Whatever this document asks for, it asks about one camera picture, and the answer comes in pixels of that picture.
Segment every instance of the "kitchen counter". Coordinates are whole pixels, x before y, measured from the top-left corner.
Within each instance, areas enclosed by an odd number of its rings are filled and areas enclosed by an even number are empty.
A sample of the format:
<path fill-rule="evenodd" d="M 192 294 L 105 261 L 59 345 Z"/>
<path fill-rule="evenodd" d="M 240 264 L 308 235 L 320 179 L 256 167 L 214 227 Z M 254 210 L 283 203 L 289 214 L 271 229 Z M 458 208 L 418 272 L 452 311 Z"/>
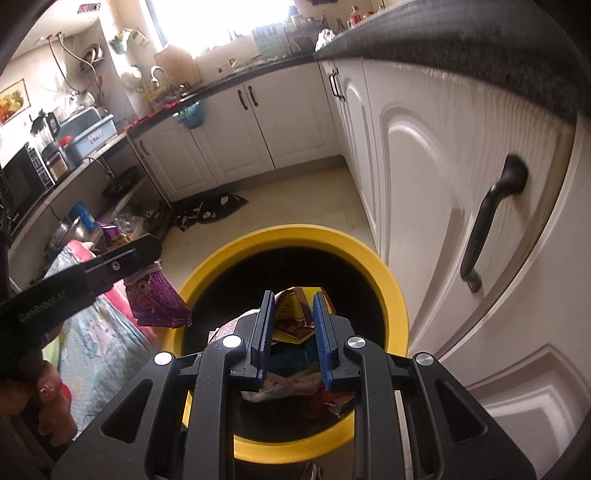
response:
<path fill-rule="evenodd" d="M 107 140 L 105 145 L 87 155 L 87 157 L 82 160 L 82 162 L 80 162 L 80 164 L 72 172 L 70 172 L 70 174 L 59 185 L 51 190 L 47 197 L 45 197 L 31 213 L 29 213 L 24 225 L 22 225 L 21 229 L 12 241 L 12 245 L 8 251 L 9 260 L 11 260 L 12 257 L 14 257 L 14 255 L 17 253 L 18 247 L 29 233 L 31 227 L 39 219 L 41 214 L 50 207 L 54 200 L 58 198 L 62 192 L 64 192 L 64 190 L 66 190 L 82 174 L 82 172 L 90 167 L 90 165 L 92 165 L 97 158 L 101 157 L 104 153 L 109 151 L 126 137 L 127 134 L 116 135 Z"/>
<path fill-rule="evenodd" d="M 150 128 L 154 127 L 155 125 L 158 125 L 161 121 L 167 119 L 169 116 L 186 109 L 188 106 L 191 106 L 199 100 L 203 100 L 218 92 L 226 90 L 227 88 L 231 88 L 242 82 L 251 80 L 254 77 L 271 73 L 276 70 L 302 65 L 304 63 L 310 63 L 311 61 L 315 61 L 313 54 L 293 55 L 291 57 L 287 57 L 286 59 L 269 61 L 260 65 L 247 67 L 238 73 L 231 74 L 227 77 L 224 77 L 223 79 L 208 83 L 207 85 L 198 85 L 193 90 L 186 93 L 178 105 L 160 110 L 154 116 L 144 120 L 136 127 L 130 129 L 128 131 L 128 135 L 132 138 L 138 137 L 150 130 Z"/>
<path fill-rule="evenodd" d="M 315 54 L 253 66 L 198 86 L 129 131 L 138 137 L 198 100 L 275 70 L 365 58 L 435 67 L 515 92 L 574 124 L 591 114 L 591 53 L 533 0 L 412 0 L 373 15 Z"/>

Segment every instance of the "white kitchen cabinet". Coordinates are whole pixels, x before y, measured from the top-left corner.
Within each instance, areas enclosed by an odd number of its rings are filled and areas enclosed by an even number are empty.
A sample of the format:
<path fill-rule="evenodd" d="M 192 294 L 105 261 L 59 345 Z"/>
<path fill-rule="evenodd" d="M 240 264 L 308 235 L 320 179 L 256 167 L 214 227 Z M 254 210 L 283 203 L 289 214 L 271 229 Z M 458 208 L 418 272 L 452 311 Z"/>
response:
<path fill-rule="evenodd" d="M 268 73 L 244 87 L 276 168 L 339 154 L 317 63 Z"/>
<path fill-rule="evenodd" d="M 577 121 L 560 195 L 534 250 L 442 364 L 507 431 L 538 478 L 591 406 L 591 121 Z"/>
<path fill-rule="evenodd" d="M 244 85 L 202 105 L 205 121 L 191 133 L 219 185 L 275 169 Z"/>
<path fill-rule="evenodd" d="M 325 75 L 323 75 L 324 89 L 329 99 L 330 112 L 334 119 L 335 133 L 340 154 L 345 158 L 347 166 L 353 177 L 356 176 L 355 165 L 351 155 L 350 126 L 349 118 L 346 114 L 346 105 L 343 101 L 342 88 L 338 85 L 336 76 L 336 62 L 325 60 L 321 64 Z"/>
<path fill-rule="evenodd" d="M 357 185 L 375 246 L 380 251 L 380 189 L 374 124 L 369 108 L 369 96 L 361 60 L 338 60 L 335 82 L 343 96 L 343 117 L 346 119 L 353 178 Z"/>
<path fill-rule="evenodd" d="M 542 231 L 569 162 L 573 128 L 498 87 L 418 66 L 363 61 L 384 172 L 385 260 L 408 309 L 409 353 L 445 353 L 505 291 Z M 499 205 L 472 293 L 459 266 L 505 157 L 529 169 Z"/>
<path fill-rule="evenodd" d="M 135 140 L 152 178 L 171 201 L 217 186 L 190 131 L 170 117 Z"/>

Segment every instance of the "trash bin rim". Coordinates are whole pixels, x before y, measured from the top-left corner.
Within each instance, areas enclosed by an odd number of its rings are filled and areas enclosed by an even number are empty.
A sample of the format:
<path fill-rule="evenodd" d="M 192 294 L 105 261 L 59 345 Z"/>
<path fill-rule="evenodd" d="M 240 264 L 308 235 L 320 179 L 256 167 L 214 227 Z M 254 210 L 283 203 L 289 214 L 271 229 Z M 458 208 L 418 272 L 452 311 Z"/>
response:
<path fill-rule="evenodd" d="M 199 296 L 221 273 L 245 258 L 277 248 L 308 247 L 337 255 L 352 264 L 372 286 L 385 321 L 385 349 L 406 355 L 408 316 L 398 283 L 388 267 L 366 245 L 347 235 L 317 225 L 280 225 L 244 235 L 207 257 L 187 278 L 179 294 L 193 308 Z M 181 355 L 183 329 L 167 329 L 163 350 Z M 183 416 L 187 424 L 191 396 Z M 235 458 L 253 463 L 293 463 L 309 460 L 335 450 L 353 439 L 354 415 L 351 413 L 332 427 L 306 439 L 292 442 L 265 443 L 234 435 Z"/>

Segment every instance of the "black countertop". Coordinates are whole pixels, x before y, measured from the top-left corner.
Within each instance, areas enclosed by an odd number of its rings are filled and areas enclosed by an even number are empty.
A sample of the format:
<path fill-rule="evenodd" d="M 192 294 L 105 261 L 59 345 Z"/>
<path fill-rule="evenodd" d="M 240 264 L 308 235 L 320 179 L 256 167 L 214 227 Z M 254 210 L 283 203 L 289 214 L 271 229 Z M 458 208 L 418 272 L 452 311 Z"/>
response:
<path fill-rule="evenodd" d="M 533 0 L 413 0 L 362 21 L 316 54 L 254 66 L 198 87 L 128 133 L 137 137 L 192 103 L 251 78 L 339 58 L 460 73 L 515 92 L 574 124 L 578 112 L 591 114 L 590 52 L 572 17 Z"/>

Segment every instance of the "fingernail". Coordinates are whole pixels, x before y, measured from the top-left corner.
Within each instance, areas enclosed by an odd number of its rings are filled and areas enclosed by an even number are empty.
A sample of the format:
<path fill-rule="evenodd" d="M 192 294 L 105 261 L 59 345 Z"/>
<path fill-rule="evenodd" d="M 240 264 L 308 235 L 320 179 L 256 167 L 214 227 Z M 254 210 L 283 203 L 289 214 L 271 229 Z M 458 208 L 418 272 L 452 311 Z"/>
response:
<path fill-rule="evenodd" d="M 42 402 L 45 400 L 49 400 L 51 398 L 52 394 L 53 394 L 53 389 L 49 385 L 43 385 L 39 389 L 39 397 L 41 398 Z"/>

